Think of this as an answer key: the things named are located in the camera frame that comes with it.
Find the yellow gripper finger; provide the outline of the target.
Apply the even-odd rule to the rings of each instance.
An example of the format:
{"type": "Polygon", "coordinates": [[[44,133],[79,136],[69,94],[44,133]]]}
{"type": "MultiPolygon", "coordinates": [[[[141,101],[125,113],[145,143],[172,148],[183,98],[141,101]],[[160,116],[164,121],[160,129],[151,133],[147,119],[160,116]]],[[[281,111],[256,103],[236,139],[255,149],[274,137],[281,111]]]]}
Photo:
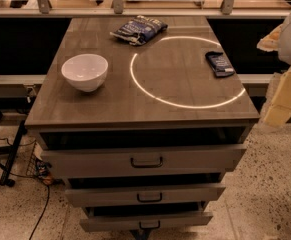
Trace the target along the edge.
{"type": "Polygon", "coordinates": [[[281,127],[291,118],[291,66],[282,74],[270,101],[263,122],[271,127],[281,127]]]}
{"type": "Polygon", "coordinates": [[[272,52],[278,50],[278,43],[281,34],[282,25],[274,28],[264,38],[260,39],[257,43],[257,48],[265,52],[272,52]]]}

